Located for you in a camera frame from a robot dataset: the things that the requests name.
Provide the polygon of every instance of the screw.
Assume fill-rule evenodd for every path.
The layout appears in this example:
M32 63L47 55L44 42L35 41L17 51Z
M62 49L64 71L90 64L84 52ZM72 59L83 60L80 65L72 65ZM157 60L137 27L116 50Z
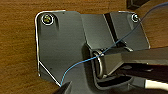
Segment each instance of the screw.
M137 14L133 14L132 15L132 21L133 22L138 22L139 18L138 18L138 15Z
M53 23L53 17L49 14L45 14L42 16L42 22L45 25L51 25Z

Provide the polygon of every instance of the blue wire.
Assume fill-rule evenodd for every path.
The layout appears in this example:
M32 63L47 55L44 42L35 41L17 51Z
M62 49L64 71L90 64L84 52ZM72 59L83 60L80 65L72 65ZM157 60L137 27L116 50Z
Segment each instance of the blue wire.
M119 39L118 41L116 41L112 46L110 46L109 48L107 48L106 50L104 50L101 54L99 54L98 56L95 56L95 57L92 57L92 58L89 58L87 60L84 60L84 61L81 61L81 62L78 62L74 65L72 65L70 68L68 68L65 72L64 72L64 75L62 77L62 80L61 80L61 84L60 84L60 87L62 86L62 83L64 81L64 78L65 78L65 75L67 74L67 72L72 69L73 67L75 67L76 65L78 64L81 64L81 63L84 63L84 62L87 62L87 61L90 61L90 60L93 60L93 59L96 59L97 57L101 56L102 54L104 54L105 52L107 52L109 49L111 49L112 47L114 47L117 43L119 43L120 41L122 41L123 39L125 39L126 37L128 37L129 35L131 35L135 29L141 24L141 22L144 20L144 18L153 10L157 9L157 8L160 8L160 7L164 7L164 6L167 6L168 5L168 2L165 2L165 3L162 3L162 4L159 4L159 5L156 5L155 7L153 7L152 9L150 9L145 15L144 17L142 17L142 19L139 21L139 23L136 25L136 27L131 30L130 32L128 32L124 37L122 37L121 39Z

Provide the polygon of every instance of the metal edge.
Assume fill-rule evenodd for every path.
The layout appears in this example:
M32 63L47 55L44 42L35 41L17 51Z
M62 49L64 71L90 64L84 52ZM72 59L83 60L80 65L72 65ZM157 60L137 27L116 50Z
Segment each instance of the metal edge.
M131 12L131 11L118 11L119 13L135 13L135 12Z
M146 42L148 43L148 49L150 49L151 46L150 46L149 40L148 40L148 38L147 38L147 35L146 35L146 33L145 33L145 30L144 30L144 26L143 26L143 24L142 24L142 21L140 22L140 24L141 24L141 27L142 27L142 30L143 30L143 33L144 33L144 37L146 38Z
M46 70L46 72L51 76L51 78L56 82L56 84L58 85L58 86L60 86L60 84L58 83L58 81L54 78L54 76L47 70L47 68L45 68L45 66L42 64L42 62L40 62L40 60L39 60L39 45L38 45L38 33L37 33L37 18L38 18L38 16L40 15L40 14L42 14L42 13L45 13L45 12L61 12L61 11L66 11L66 10L57 10L57 11L42 11L42 12L39 12L37 15L36 15L36 17L35 17L35 32L36 32L36 50L37 50L37 67L38 67L38 76L41 76L40 75L40 73L39 73L39 71L40 71L40 68L39 68L39 66L41 65L45 70Z

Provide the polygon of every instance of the wooden surface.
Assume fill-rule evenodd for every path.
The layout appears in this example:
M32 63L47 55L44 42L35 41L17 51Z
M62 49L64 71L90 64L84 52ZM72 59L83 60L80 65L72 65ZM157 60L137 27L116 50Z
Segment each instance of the wooden surface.
M151 0L135 12L142 17L154 5L166 1ZM57 85L37 75L34 19L38 12L46 10L103 14L127 9L126 0L1 0L0 94L52 94L57 90ZM168 46L168 26L160 21L168 21L167 16L149 18L152 24L147 23L144 28L151 47Z

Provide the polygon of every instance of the wire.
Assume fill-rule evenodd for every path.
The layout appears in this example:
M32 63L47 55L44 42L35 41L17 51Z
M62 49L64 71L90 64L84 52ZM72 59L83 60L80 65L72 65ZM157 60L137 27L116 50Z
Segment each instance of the wire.
M162 4L156 5L156 6L154 6L152 9L150 9L150 10L144 15L144 17L141 18L141 20L138 22L138 24L134 27L133 30L131 30L130 32L128 32L125 36L123 36L121 39L119 39L118 41L116 41L114 44L112 44L112 46L110 46L109 48L107 48L106 50L104 50L104 51L103 51L101 54L99 54L98 56L95 56L95 57L86 59L86 60L84 60L84 61L78 62L78 63L72 65L70 68L68 68L68 69L64 72L64 75L63 75L63 77L62 77L60 86L62 86L63 81L64 81L64 78L65 78L65 75L67 74L67 72L68 72L69 70L71 70L73 67L75 67L75 66L78 65L78 64L81 64L81 63L84 63L84 62L87 62L87 61L96 59L96 58L98 58L99 56L101 56L102 54L104 54L105 52L107 52L109 49L111 49L112 47L114 47L117 43L121 42L123 39L125 39L126 37L128 37L129 35L131 35L131 34L136 30L136 28L141 24L141 22L144 20L144 18L145 18L151 11L153 11L153 10L155 10L155 9L157 9L157 8L164 7L164 6L168 6L168 2L165 2L165 3L162 3Z

